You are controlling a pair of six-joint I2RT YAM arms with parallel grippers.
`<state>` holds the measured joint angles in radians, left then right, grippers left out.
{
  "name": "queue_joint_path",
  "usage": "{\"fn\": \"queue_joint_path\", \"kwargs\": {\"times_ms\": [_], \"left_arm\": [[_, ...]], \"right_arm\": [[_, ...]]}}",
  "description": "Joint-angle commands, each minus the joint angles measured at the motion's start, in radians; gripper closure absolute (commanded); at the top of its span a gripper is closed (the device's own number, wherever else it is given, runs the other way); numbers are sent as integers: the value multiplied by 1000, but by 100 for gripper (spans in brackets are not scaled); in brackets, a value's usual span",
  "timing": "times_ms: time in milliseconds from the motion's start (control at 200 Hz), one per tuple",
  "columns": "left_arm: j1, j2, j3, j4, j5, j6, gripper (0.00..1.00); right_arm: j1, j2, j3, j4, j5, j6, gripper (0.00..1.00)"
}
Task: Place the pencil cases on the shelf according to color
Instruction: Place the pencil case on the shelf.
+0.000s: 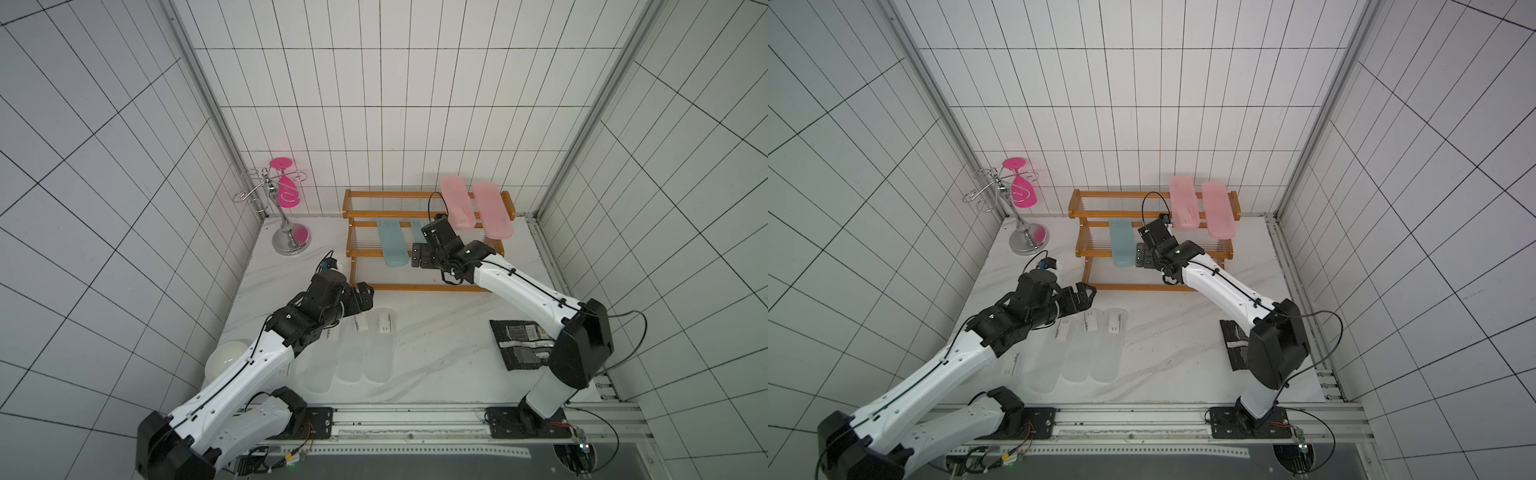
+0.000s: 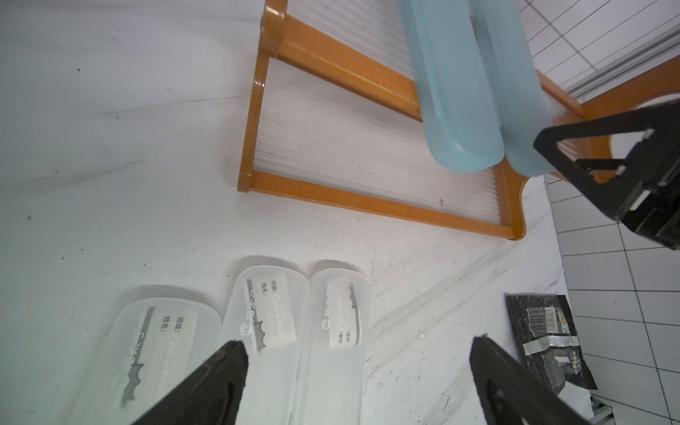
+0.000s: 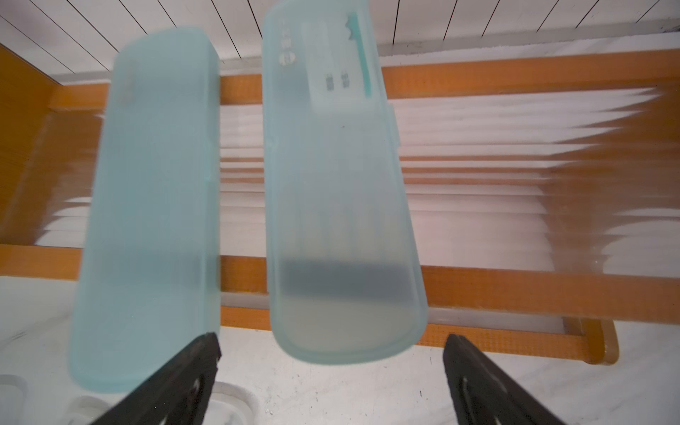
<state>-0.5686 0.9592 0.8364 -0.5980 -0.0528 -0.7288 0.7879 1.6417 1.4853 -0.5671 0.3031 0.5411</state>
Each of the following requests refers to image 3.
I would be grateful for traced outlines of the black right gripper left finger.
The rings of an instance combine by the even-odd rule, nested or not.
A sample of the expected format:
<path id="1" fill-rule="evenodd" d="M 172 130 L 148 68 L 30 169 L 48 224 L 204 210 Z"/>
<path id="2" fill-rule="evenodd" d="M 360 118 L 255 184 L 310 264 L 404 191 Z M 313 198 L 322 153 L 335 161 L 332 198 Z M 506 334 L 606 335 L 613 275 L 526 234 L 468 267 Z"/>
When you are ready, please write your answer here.
<path id="1" fill-rule="evenodd" d="M 216 334 L 195 338 L 120 403 L 97 418 L 106 424 L 201 424 L 221 349 Z"/>

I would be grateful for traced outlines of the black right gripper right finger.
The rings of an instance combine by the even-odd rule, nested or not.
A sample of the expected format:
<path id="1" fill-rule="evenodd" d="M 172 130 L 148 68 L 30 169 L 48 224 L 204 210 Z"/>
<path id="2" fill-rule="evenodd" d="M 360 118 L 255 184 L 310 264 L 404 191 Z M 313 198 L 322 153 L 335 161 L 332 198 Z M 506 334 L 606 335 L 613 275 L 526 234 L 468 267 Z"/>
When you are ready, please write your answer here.
<path id="1" fill-rule="evenodd" d="M 458 423 L 563 424 L 465 336 L 448 336 L 443 361 Z"/>

